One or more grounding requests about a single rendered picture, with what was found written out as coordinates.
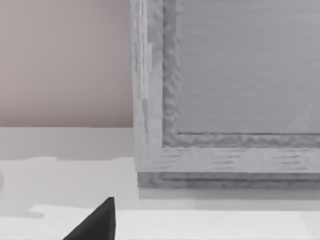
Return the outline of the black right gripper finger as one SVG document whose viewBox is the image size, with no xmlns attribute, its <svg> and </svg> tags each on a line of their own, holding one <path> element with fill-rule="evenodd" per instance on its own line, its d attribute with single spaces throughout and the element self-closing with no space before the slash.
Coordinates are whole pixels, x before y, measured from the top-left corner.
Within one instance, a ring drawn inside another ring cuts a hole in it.
<svg viewBox="0 0 320 240">
<path fill-rule="evenodd" d="M 115 198 L 108 197 L 62 240 L 116 240 Z"/>
</svg>

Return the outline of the grey wooden cabinet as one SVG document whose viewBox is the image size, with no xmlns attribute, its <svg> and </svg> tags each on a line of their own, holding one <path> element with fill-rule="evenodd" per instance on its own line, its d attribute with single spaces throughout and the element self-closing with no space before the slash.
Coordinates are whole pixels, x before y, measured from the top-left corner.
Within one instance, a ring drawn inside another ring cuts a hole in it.
<svg viewBox="0 0 320 240">
<path fill-rule="evenodd" d="M 130 0 L 140 188 L 320 189 L 320 0 Z"/>
</svg>

